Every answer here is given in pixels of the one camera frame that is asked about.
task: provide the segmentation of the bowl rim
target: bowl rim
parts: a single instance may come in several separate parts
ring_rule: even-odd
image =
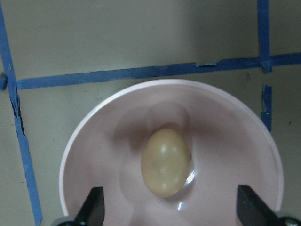
[[[283,199],[283,192],[284,192],[284,175],[283,175],[283,167],[282,167],[282,162],[279,154],[279,150],[276,146],[276,143],[274,139],[272,138],[272,135],[270,132],[267,130],[263,122],[258,118],[258,116],[248,107],[246,106],[242,101],[234,97],[233,95],[221,90],[220,88],[199,82],[199,81],[192,81],[192,80],[187,80],[187,79],[157,79],[157,80],[152,80],[152,81],[145,81],[141,82],[132,86],[129,86],[125,89],[122,89],[118,91],[117,93],[111,95],[101,103],[99,103],[96,107],[94,107],[83,119],[82,121],[78,124],[74,132],[72,133],[67,146],[64,150],[62,160],[61,160],[61,165],[60,165],[60,171],[59,171],[59,196],[60,196],[60,202],[61,206],[63,209],[63,214],[65,216],[69,215],[69,212],[66,207],[66,202],[65,202],[65,195],[64,195],[64,186],[63,186],[63,179],[64,179],[64,171],[65,171],[65,164],[68,158],[68,155],[70,153],[71,146],[76,139],[77,135],[81,131],[81,129],[85,126],[85,124],[90,120],[90,118],[95,115],[102,107],[105,105],[109,104],[113,100],[136,90],[143,89],[143,88],[149,88],[149,87],[154,87],[154,86],[161,86],[161,85],[184,85],[184,86],[191,86],[193,88],[199,88],[203,89],[209,92],[213,92],[219,96],[223,96],[223,98],[233,102],[235,105],[242,107],[242,109],[245,111],[246,114],[248,114],[256,123],[256,125],[261,129],[263,132],[265,138],[267,141],[270,143],[272,150],[273,150],[273,155],[274,155],[274,160],[277,165],[277,170],[278,170],[278,194],[277,194],[277,202],[275,206],[275,211],[279,211],[281,204],[282,204],[282,199]]]

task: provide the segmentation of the white bowl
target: white bowl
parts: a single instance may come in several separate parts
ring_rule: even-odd
[[[192,153],[185,186],[169,198],[153,195],[140,171],[144,145],[160,128],[177,130]],[[104,226],[239,225],[238,184],[279,210],[283,171],[270,133],[228,93],[174,79],[131,86],[96,106],[71,136],[59,176],[65,215],[103,186]]]

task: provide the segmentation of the egg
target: egg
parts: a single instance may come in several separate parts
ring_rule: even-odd
[[[161,129],[147,141],[141,155],[145,185],[155,195],[169,197],[185,184],[191,153],[182,136],[173,129]]]

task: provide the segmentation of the bowl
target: bowl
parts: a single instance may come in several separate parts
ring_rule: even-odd
[[[145,143],[163,128],[180,133],[192,154],[184,187],[168,198],[152,194],[140,170]],[[103,186],[104,226],[240,225],[239,184],[279,210],[283,171],[270,133],[230,94],[177,79],[133,85],[96,106],[72,134],[59,175],[64,215]]]

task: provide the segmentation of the screw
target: screw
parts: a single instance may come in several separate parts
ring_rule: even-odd
[[[285,224],[287,226],[298,226],[298,223],[294,219],[291,219],[291,218],[286,219]]]

